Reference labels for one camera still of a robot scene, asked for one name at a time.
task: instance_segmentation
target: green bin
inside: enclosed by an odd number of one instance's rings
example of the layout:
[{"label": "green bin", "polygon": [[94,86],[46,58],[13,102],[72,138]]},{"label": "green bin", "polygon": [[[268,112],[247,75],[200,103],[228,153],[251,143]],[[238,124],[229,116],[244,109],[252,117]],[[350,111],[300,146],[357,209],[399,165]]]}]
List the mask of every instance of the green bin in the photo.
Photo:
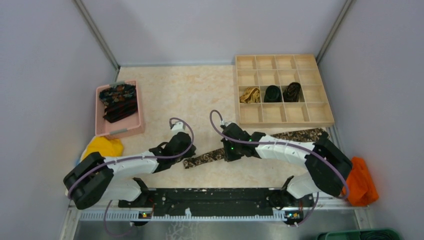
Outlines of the green bin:
[{"label": "green bin", "polygon": [[401,236],[391,228],[331,231],[321,233],[317,240],[401,240]]}]

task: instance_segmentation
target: white wall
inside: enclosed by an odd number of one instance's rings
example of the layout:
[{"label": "white wall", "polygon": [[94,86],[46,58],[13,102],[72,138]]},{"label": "white wall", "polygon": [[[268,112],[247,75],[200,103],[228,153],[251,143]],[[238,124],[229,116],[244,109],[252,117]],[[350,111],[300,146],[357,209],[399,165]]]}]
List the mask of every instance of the white wall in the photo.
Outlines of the white wall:
[{"label": "white wall", "polygon": [[84,0],[122,66],[318,54],[344,0]]},{"label": "white wall", "polygon": [[349,157],[363,157],[378,227],[422,239],[424,1],[359,0],[320,65]]},{"label": "white wall", "polygon": [[71,0],[0,3],[0,239],[54,240],[114,69]]}]

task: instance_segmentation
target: camouflage fabric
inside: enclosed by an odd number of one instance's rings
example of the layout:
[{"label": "camouflage fabric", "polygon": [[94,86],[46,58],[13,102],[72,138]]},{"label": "camouflage fabric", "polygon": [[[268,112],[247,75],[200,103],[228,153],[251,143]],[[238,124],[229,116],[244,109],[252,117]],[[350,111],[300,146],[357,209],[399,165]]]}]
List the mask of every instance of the camouflage fabric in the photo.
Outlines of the camouflage fabric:
[{"label": "camouflage fabric", "polygon": [[[323,133],[325,133],[325,131],[321,128],[314,128],[310,130],[282,132],[273,134],[271,136],[276,139],[306,143],[316,142]],[[216,149],[197,157],[185,159],[182,161],[182,163],[184,164],[185,169],[190,169],[221,159],[224,159],[224,148]]]},{"label": "camouflage fabric", "polygon": [[116,85],[104,89],[98,94],[100,101],[107,107],[135,99],[136,97],[136,86],[130,84]]}]

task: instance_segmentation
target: camouflage strap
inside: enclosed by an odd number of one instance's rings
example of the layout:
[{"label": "camouflage strap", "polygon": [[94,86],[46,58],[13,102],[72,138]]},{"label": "camouflage strap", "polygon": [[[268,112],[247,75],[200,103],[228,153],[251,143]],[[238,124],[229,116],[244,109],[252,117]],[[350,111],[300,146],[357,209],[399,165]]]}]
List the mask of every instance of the camouflage strap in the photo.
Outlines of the camouflage strap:
[{"label": "camouflage strap", "polygon": [[[318,141],[323,133],[325,133],[325,131],[321,128],[314,128],[310,130],[282,132],[271,136],[276,139],[306,143]],[[197,157],[185,159],[183,164],[185,169],[191,169],[196,166],[211,163],[221,159],[224,159],[224,148],[213,150]]]}]

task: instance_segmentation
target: beige floor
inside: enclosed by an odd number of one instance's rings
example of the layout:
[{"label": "beige floor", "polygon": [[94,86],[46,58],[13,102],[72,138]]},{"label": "beige floor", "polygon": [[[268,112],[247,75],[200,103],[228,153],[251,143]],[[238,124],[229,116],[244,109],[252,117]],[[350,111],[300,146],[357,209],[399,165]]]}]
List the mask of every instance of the beige floor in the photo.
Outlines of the beige floor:
[{"label": "beige floor", "polygon": [[[118,81],[136,79],[143,101],[146,131],[122,139],[124,155],[138,154],[171,139],[168,119],[178,117],[194,130],[197,155],[222,147],[220,136],[209,122],[216,109],[226,121],[236,120],[236,96],[233,66],[123,67]],[[306,128],[270,128],[244,130],[275,134]],[[234,162],[219,160],[191,169],[182,162],[166,171],[141,174],[150,188],[241,188],[281,187],[291,175],[305,169],[276,159],[244,157]]]}]

